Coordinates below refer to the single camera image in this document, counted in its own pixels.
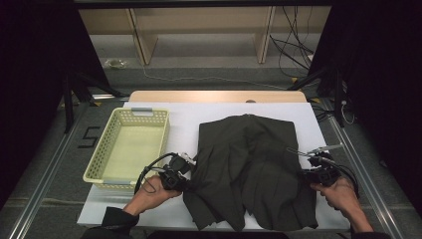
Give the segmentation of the pale yellow plastic basket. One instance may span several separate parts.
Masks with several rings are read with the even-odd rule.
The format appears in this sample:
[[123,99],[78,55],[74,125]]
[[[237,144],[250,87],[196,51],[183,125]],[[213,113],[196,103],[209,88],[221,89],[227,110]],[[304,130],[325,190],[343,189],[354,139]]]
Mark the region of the pale yellow plastic basket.
[[99,189],[133,190],[143,169],[165,152],[169,111],[116,108],[83,175]]

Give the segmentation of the aluminium floor rail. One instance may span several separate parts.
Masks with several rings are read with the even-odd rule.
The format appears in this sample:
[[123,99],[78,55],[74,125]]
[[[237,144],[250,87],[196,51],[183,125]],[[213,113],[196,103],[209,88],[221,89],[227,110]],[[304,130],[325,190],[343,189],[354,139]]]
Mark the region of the aluminium floor rail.
[[75,136],[77,127],[81,118],[86,113],[88,107],[82,105],[76,109],[74,124],[68,132],[64,132],[58,140],[54,154],[48,160],[48,165],[43,169],[42,176],[34,186],[34,190],[28,198],[13,197],[7,201],[7,204],[13,208],[21,208],[14,226],[11,229],[7,239],[25,239],[39,209],[46,199],[47,192],[57,175],[57,172],[64,161],[65,155],[69,150],[70,143]]
[[342,143],[340,149],[333,149],[336,161],[344,163],[355,174],[358,181],[360,202],[363,211],[376,229],[381,229],[392,239],[405,239],[396,212],[406,208],[407,199],[387,167],[379,161],[379,155],[365,137],[358,124],[341,127],[335,120],[332,104],[322,100],[316,109],[316,118],[328,144]]

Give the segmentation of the dark pleated skirt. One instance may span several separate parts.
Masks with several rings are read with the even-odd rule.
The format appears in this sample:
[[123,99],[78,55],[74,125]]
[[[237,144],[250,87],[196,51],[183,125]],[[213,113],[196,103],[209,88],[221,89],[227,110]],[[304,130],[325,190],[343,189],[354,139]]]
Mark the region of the dark pleated skirt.
[[225,221],[241,231],[246,214],[268,230],[316,228],[316,193],[300,178],[298,147],[291,121],[243,115],[201,124],[183,193],[197,228]]

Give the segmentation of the wooden shelf unit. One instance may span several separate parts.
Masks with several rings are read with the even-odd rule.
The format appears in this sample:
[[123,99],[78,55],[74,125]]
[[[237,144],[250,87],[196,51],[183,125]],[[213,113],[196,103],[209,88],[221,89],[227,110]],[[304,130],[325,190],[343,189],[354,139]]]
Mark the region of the wooden shelf unit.
[[319,33],[329,12],[328,6],[270,6],[94,9],[80,15],[91,35],[130,35],[144,65],[164,34],[250,34],[263,64],[272,33],[286,33],[293,23],[300,33]]

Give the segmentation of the crumpled clear plastic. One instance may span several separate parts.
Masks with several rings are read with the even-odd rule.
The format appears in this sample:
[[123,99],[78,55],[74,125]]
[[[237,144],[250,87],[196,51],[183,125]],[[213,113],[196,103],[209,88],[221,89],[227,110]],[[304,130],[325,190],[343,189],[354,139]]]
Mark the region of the crumpled clear plastic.
[[120,70],[126,68],[127,62],[121,59],[108,59],[105,61],[105,66],[110,69]]

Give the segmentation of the black overhead frame bar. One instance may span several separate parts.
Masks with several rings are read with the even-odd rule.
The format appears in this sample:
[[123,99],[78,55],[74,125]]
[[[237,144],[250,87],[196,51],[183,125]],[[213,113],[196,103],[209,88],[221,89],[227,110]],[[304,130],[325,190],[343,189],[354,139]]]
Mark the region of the black overhead frame bar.
[[73,0],[81,9],[331,6],[338,0]]

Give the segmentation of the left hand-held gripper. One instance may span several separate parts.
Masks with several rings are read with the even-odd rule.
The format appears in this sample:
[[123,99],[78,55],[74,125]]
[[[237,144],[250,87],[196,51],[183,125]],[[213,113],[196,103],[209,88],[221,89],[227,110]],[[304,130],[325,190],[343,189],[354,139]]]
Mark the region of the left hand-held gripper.
[[190,180],[185,177],[185,174],[196,165],[187,153],[174,153],[167,164],[159,173],[162,186],[165,190],[185,191],[189,185]]

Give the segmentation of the black curtain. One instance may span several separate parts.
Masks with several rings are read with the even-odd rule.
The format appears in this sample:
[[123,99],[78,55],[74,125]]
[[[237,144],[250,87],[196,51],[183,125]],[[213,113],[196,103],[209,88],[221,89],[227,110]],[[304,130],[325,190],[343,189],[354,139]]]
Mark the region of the black curtain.
[[422,214],[422,0],[331,0],[310,72],[342,74],[354,112]]
[[0,209],[39,148],[64,94],[108,80],[74,0],[0,0]]

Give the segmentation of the white foam board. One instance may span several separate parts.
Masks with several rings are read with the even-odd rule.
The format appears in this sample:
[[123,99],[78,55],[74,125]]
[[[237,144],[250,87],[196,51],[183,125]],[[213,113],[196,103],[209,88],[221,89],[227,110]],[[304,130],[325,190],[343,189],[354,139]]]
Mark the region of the white foam board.
[[[252,114],[295,124],[300,152],[308,152],[325,145],[313,109],[308,103],[134,103],[135,108],[169,110],[169,137],[166,149],[193,156],[197,152],[199,125],[229,116]],[[83,207],[78,223],[98,226],[106,208],[122,208],[130,198],[131,190],[99,189],[93,187]],[[181,197],[164,202],[156,209],[145,212],[140,227],[168,230],[194,230],[196,226]]]

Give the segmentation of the person's left hand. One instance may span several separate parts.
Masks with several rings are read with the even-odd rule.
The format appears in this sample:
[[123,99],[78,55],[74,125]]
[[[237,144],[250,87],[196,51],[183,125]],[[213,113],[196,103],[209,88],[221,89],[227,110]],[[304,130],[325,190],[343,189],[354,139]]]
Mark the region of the person's left hand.
[[146,210],[153,209],[170,198],[177,197],[180,191],[163,188],[159,176],[154,175],[145,180],[145,183],[134,194],[132,199],[123,207],[123,211],[138,216]]

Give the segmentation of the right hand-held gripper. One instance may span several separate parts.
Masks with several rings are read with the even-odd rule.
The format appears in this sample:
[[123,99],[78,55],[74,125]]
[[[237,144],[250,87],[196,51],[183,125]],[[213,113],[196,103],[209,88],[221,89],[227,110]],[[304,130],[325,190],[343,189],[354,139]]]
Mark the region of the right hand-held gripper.
[[302,170],[304,180],[323,186],[333,185],[341,177],[341,173],[329,151],[339,147],[341,144],[321,146],[307,152],[306,156],[312,168]]

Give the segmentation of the person's right hand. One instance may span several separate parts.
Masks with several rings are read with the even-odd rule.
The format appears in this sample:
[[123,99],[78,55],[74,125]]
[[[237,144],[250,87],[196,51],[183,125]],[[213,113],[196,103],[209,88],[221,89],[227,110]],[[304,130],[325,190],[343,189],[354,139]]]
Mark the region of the person's right hand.
[[331,186],[312,183],[311,188],[318,191],[326,199],[329,206],[338,209],[347,219],[353,220],[364,217],[354,187],[349,180],[340,177]]

